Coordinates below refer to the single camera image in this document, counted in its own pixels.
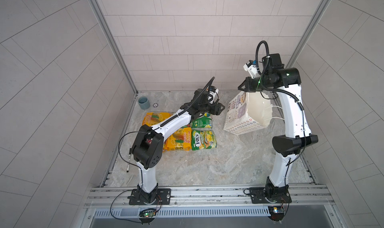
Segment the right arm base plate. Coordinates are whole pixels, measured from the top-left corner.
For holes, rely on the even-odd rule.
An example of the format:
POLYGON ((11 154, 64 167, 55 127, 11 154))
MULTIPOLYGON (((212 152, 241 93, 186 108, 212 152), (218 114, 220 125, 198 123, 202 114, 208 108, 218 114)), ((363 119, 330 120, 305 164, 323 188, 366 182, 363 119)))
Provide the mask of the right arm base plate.
POLYGON ((290 204, 292 202, 287 187, 249 188, 248 190, 253 204, 290 204))

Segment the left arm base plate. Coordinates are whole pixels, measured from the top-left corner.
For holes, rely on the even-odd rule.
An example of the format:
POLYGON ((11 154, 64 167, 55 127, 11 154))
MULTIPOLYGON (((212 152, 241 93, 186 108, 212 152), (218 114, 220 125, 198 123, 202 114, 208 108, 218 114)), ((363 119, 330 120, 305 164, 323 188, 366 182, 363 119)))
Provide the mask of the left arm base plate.
POLYGON ((152 192, 146 193, 141 188, 133 189, 129 205, 169 205, 171 191, 171 189, 155 188, 152 192))

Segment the green Fox's candy bag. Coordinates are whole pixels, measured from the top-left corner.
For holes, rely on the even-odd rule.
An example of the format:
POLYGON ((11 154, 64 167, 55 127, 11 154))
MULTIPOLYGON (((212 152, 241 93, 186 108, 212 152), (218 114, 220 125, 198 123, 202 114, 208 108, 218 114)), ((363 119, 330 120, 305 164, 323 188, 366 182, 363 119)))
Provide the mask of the green Fox's candy bag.
POLYGON ((192 150, 205 150, 217 147, 215 134, 211 130, 200 131, 192 130, 192 150))

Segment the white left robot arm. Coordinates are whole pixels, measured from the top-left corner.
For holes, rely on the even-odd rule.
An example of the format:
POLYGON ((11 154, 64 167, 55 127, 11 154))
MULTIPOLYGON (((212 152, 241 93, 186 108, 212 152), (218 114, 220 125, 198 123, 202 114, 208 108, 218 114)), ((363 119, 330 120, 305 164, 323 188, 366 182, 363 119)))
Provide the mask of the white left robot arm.
POLYGON ((171 117, 154 125, 143 125, 130 149, 139 168, 138 199, 152 204, 158 196, 156 165, 160 161, 164 142, 180 128, 206 113, 220 115, 225 106, 219 102, 218 89, 209 86, 198 89, 189 103, 183 104, 171 117))

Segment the orange snack pack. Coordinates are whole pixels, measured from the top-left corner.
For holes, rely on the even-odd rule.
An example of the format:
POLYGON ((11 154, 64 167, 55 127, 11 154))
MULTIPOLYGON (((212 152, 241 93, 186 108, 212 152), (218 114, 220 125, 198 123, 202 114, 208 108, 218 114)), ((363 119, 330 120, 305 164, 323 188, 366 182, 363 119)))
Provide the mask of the orange snack pack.
POLYGON ((164 151, 189 151, 192 149, 192 129, 183 127, 173 133, 164 144, 164 151))

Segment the white printed paper bag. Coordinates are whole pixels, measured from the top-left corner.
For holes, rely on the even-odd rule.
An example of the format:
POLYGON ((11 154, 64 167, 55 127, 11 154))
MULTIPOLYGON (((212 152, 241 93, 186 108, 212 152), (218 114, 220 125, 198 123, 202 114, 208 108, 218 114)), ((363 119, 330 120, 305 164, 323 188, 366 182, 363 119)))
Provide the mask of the white printed paper bag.
POLYGON ((272 98, 264 92, 241 91, 229 102, 224 130, 235 135, 267 128, 274 119, 272 98))

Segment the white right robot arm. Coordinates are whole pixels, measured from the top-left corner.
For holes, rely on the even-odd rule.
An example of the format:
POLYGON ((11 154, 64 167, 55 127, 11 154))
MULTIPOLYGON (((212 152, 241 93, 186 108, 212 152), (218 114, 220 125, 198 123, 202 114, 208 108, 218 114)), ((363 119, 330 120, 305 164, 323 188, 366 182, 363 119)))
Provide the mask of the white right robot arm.
POLYGON ((265 187, 249 188, 246 195, 251 197, 254 204, 289 204, 292 201, 289 175, 293 163, 308 145, 318 142, 318 136, 312 134, 306 120, 299 71, 296 68, 285 68, 277 53, 263 57, 263 71, 259 70, 258 65, 257 60, 250 60, 244 65, 244 70, 250 76, 239 86, 239 90, 276 92, 282 105, 285 134, 272 139, 276 156, 265 187))

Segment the yellow mango snack bag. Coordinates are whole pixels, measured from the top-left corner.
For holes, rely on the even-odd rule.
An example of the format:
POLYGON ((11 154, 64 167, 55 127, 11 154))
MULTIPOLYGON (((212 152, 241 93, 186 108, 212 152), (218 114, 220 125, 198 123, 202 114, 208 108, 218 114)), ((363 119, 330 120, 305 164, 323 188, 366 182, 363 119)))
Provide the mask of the yellow mango snack bag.
POLYGON ((142 125, 153 126, 170 118, 172 113, 168 112, 149 112, 145 115, 142 125))

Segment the green snack pack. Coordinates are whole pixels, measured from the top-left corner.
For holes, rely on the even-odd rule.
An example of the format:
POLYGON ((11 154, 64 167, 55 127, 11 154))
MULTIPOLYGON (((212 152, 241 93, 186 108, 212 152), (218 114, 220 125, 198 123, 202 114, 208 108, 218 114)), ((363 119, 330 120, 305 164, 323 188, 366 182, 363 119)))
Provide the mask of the green snack pack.
POLYGON ((190 123, 190 127, 193 129, 212 129, 213 122, 210 113, 205 113, 201 117, 190 123))

